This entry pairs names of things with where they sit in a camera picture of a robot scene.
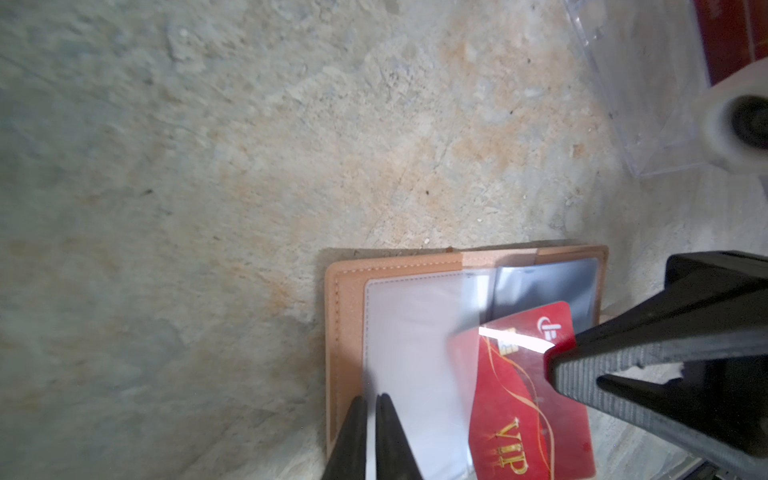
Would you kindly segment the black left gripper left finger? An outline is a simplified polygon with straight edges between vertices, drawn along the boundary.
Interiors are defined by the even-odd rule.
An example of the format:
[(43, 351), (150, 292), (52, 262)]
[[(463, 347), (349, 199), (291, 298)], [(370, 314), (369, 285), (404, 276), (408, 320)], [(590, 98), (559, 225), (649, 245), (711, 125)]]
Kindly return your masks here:
[(331, 452), (322, 480), (364, 480), (367, 462), (368, 407), (364, 397), (355, 397)]

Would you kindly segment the clear acrylic card stand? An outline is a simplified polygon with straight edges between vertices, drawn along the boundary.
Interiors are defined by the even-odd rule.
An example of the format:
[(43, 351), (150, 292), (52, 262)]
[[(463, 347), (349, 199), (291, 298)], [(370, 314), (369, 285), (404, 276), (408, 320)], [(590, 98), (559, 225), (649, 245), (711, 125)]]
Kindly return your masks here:
[(709, 80), (694, 1), (568, 1), (604, 95), (622, 156), (636, 177), (713, 165), (693, 104)]

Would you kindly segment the tan leather card holder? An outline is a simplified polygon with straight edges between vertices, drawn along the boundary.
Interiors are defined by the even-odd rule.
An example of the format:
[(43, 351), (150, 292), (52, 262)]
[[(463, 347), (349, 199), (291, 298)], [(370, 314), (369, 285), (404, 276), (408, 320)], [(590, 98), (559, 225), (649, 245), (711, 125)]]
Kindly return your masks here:
[(555, 302), (569, 305), (576, 337), (598, 323), (607, 260), (604, 245), (576, 245), (331, 264), (324, 282), (328, 460), (352, 400), (362, 396), (365, 479), (376, 479), (375, 405), (386, 393), (423, 479), (477, 478), (451, 338)]

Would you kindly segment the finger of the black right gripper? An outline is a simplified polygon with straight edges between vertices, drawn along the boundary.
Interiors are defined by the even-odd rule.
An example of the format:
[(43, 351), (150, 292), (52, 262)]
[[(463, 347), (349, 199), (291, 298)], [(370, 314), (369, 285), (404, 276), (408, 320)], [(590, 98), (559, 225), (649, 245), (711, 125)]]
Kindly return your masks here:
[(675, 254), (663, 289), (545, 356), (560, 394), (742, 479), (767, 475), (767, 260)]

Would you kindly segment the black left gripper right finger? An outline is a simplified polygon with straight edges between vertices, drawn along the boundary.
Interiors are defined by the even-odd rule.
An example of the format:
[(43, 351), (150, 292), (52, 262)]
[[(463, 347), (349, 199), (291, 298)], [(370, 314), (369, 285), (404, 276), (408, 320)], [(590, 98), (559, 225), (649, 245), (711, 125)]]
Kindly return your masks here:
[(422, 480), (396, 408), (389, 394), (375, 405), (375, 460), (377, 480)]

